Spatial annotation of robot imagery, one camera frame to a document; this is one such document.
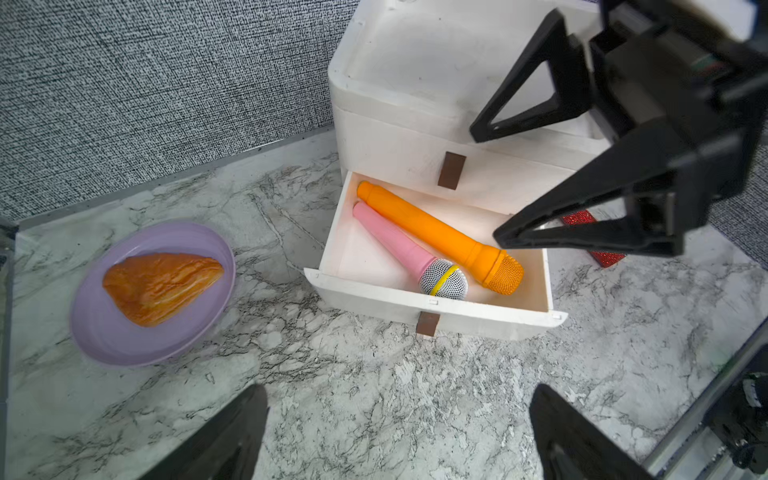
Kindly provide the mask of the red glitter microphone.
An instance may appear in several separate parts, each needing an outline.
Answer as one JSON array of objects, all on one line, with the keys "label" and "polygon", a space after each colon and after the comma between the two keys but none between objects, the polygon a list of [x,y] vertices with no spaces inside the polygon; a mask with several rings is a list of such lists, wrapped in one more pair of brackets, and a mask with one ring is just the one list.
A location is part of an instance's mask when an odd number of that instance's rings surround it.
[{"label": "red glitter microphone", "polygon": [[587,232],[586,240],[581,240],[581,243],[601,268],[609,268],[616,265],[626,257],[625,254],[614,252],[612,247],[608,250],[603,249],[606,245],[605,241],[598,239],[594,228],[592,228],[592,225],[597,224],[598,220],[588,210],[580,210],[564,215],[560,220],[564,226],[576,227],[577,231],[585,230]]}]

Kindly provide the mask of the white three-drawer storage unit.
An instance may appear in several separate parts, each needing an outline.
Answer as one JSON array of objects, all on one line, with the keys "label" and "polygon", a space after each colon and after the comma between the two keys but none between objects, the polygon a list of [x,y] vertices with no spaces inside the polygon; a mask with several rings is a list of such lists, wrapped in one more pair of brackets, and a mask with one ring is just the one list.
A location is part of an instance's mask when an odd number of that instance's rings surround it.
[{"label": "white three-drawer storage unit", "polygon": [[586,41],[587,1],[363,1],[328,67],[340,169],[502,214],[608,148],[588,115],[478,143],[470,126],[553,10]]}]

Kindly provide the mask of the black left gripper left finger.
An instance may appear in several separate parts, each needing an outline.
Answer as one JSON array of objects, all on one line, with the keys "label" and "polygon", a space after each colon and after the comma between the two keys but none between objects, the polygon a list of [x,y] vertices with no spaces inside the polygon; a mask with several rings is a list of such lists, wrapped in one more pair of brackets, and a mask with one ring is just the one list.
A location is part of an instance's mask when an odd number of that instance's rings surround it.
[{"label": "black left gripper left finger", "polygon": [[268,419],[264,386],[243,390],[145,479],[252,479]]}]

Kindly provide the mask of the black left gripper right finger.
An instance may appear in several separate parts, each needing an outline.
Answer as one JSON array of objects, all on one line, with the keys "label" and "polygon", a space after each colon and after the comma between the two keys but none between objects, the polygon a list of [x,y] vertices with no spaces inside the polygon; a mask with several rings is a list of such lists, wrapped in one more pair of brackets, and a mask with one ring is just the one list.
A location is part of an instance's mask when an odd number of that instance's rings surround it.
[{"label": "black left gripper right finger", "polygon": [[536,386],[529,416],[545,480],[652,477],[546,384]]}]

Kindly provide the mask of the white bottom drawer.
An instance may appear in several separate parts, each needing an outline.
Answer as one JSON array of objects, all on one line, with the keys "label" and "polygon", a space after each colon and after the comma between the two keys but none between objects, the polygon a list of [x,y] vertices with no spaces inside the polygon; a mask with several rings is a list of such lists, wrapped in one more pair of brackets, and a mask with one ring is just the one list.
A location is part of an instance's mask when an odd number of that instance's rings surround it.
[{"label": "white bottom drawer", "polygon": [[307,280],[331,307],[415,326],[423,335],[453,332],[523,340],[562,325],[554,307],[548,255],[512,251],[523,269],[510,295],[494,292],[444,253],[379,220],[357,195],[373,178],[348,172],[320,265]]}]

